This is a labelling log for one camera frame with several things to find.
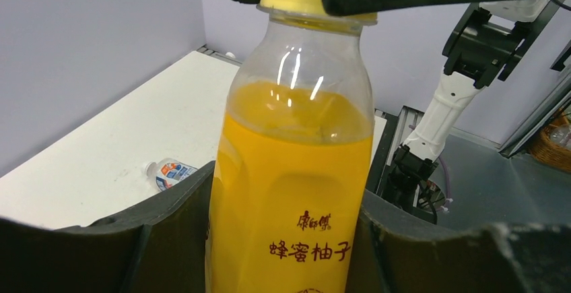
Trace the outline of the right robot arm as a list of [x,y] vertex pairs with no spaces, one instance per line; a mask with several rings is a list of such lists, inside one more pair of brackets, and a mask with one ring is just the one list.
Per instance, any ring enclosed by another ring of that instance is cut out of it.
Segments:
[[[289,144],[341,144],[349,160],[372,145],[372,91],[359,51],[364,26],[381,11],[464,2],[512,0],[233,0],[257,4],[269,27],[234,79],[228,110],[236,122]],[[474,9],[448,40],[447,58],[427,112],[401,144],[383,195],[411,211],[419,182],[436,168],[452,125],[513,57],[526,38],[489,23]]]

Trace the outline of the clear water bottle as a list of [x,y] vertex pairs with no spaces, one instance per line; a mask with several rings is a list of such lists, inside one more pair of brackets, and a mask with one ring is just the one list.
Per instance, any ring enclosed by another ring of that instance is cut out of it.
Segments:
[[165,158],[158,162],[150,162],[144,168],[148,181],[157,186],[160,191],[170,189],[198,171],[194,166],[182,163],[173,158]]

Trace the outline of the yellow juice bottle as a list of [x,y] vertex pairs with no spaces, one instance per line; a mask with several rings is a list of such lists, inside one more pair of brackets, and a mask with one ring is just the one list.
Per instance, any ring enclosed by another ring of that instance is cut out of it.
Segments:
[[228,94],[207,233],[208,292],[344,292],[374,104],[360,54],[374,14],[261,0],[266,34]]

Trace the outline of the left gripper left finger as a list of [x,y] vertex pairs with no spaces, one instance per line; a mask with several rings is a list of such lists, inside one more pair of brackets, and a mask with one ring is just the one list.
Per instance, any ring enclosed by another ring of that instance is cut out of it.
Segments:
[[213,170],[86,227],[1,220],[2,292],[204,292]]

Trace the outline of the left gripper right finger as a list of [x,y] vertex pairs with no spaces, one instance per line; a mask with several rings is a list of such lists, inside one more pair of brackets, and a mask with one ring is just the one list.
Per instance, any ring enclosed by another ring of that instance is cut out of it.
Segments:
[[570,226],[454,231],[366,191],[347,292],[569,292]]

